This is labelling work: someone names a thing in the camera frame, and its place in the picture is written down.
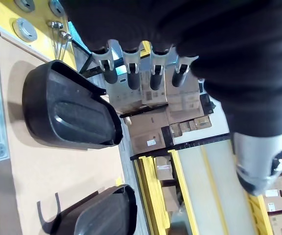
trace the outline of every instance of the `round metal disc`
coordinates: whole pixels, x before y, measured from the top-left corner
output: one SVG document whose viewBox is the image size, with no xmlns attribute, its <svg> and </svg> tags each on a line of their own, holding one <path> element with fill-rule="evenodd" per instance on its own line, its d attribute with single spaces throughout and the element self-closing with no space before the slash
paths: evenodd
<svg viewBox="0 0 282 235">
<path fill-rule="evenodd" d="M 15 0 L 15 3 L 24 12 L 32 12 L 35 10 L 33 0 Z"/>
<path fill-rule="evenodd" d="M 55 16 L 62 17 L 65 15 L 65 11 L 58 0 L 49 0 L 48 5 Z"/>
<path fill-rule="evenodd" d="M 33 42 L 38 38 L 34 26 L 24 18 L 16 19 L 13 22 L 13 28 L 17 36 L 26 42 Z"/>
</svg>

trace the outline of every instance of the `metal shaft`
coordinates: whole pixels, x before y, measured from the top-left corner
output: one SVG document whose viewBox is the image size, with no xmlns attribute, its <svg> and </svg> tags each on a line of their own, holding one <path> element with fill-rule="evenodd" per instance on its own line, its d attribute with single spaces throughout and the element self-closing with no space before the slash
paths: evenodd
<svg viewBox="0 0 282 235">
<path fill-rule="evenodd" d="M 59 28 L 57 29 L 57 45 L 56 45 L 56 54 L 55 54 L 55 59 L 59 60 L 59 54 L 58 54 L 58 42 L 59 42 Z"/>
<path fill-rule="evenodd" d="M 53 45 L 54 45 L 54 55 L 56 59 L 56 44 L 55 44 L 55 37 L 54 37 L 54 28 L 52 28 L 52 36 L 53 36 Z"/>
<path fill-rule="evenodd" d="M 59 60 L 61 59 L 62 48 L 63 48 L 63 41 L 64 41 L 64 38 L 62 38 L 62 40 L 61 40 L 61 46 L 60 46 L 59 55 L 58 55 L 58 59 L 59 59 Z"/>
<path fill-rule="evenodd" d="M 64 52 L 63 52 L 63 55 L 62 55 L 62 61 L 64 60 L 64 56 L 65 56 L 65 51 L 66 51 L 67 45 L 68 45 L 68 40 L 66 40 Z"/>
</svg>

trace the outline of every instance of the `metal rod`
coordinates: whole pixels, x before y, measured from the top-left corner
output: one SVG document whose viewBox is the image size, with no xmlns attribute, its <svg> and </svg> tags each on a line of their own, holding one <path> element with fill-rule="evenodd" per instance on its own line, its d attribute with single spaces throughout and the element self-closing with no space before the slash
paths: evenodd
<svg viewBox="0 0 282 235">
<path fill-rule="evenodd" d="M 61 58 L 61 53 L 62 53 L 62 48 L 63 48 L 63 40 L 64 40 L 64 38 L 62 38 L 62 40 L 61 40 L 61 46 L 60 46 L 60 49 L 59 49 L 59 55 L 58 55 L 58 59 L 60 60 L 60 58 Z"/>
</svg>

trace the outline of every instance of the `black plastic part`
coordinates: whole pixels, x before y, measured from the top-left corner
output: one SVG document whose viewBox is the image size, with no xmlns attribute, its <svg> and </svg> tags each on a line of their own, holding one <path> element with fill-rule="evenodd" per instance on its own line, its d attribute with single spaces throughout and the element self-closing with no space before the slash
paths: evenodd
<svg viewBox="0 0 282 235">
<path fill-rule="evenodd" d="M 133 235 L 136 229 L 136 197 L 129 185 L 109 188 L 66 211 L 56 235 Z"/>
<path fill-rule="evenodd" d="M 105 81 L 107 81 L 109 84 L 114 84 L 118 80 L 118 76 L 115 68 L 113 70 L 106 70 L 105 72 L 103 72 L 103 76 Z"/>
<path fill-rule="evenodd" d="M 159 73 L 156 73 L 155 75 L 151 74 L 150 78 L 150 87 L 152 90 L 157 91 L 160 88 L 162 76 Z"/>
<path fill-rule="evenodd" d="M 214 113 L 214 104 L 210 100 L 210 96 L 208 94 L 200 95 L 200 101 L 203 108 L 204 115 L 213 114 Z"/>
<path fill-rule="evenodd" d="M 139 73 L 127 73 L 128 86 L 132 90 L 137 90 L 140 87 Z"/>
<path fill-rule="evenodd" d="M 186 76 L 184 76 L 183 73 L 177 73 L 174 71 L 174 74 L 172 76 L 171 83 L 174 87 L 180 87 L 185 82 Z"/>
<path fill-rule="evenodd" d="M 188 65 L 181 65 L 179 73 L 174 71 L 171 83 L 174 87 L 180 87 L 185 82 L 187 74 L 184 74 L 187 70 Z"/>
<path fill-rule="evenodd" d="M 105 148 L 120 143 L 114 108 L 97 87 L 61 61 L 32 70 L 23 86 L 23 114 L 33 137 L 68 148 Z"/>
<path fill-rule="evenodd" d="M 223 135 L 207 137 L 207 138 L 196 140 L 196 141 L 179 143 L 179 144 L 176 144 L 174 146 L 170 146 L 170 147 L 166 147 L 166 148 L 160 148 L 160 149 L 157 149 L 157 150 L 136 154 L 134 156 L 131 156 L 130 160 L 133 161 L 133 160 L 136 160 L 136 159 L 138 159 L 139 157 L 142 157 L 142 156 L 146 156 L 146 157 L 149 157 L 149 156 L 152 156 L 152 157 L 165 156 L 165 155 L 168 155 L 169 150 L 173 150 L 173 149 L 174 150 L 181 150 L 181 149 L 186 149 L 186 148 L 192 148 L 192 147 L 196 147 L 196 146 L 200 146 L 200 145 L 205 145 L 205 144 L 208 144 L 208 143 L 214 143 L 214 142 L 229 140 L 230 138 L 231 138 L 230 133 L 226 133 L 226 134 L 223 134 Z"/>
</svg>

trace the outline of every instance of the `gloved hand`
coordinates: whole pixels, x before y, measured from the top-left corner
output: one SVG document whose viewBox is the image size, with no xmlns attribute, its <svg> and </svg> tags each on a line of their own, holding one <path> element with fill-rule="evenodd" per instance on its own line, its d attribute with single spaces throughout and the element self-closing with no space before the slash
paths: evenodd
<svg viewBox="0 0 282 235">
<path fill-rule="evenodd" d="M 124 51 L 142 40 L 176 46 L 205 89 L 222 103 L 237 174 L 251 194 L 282 171 L 282 0 L 61 0 L 92 51 L 117 39 Z"/>
</svg>

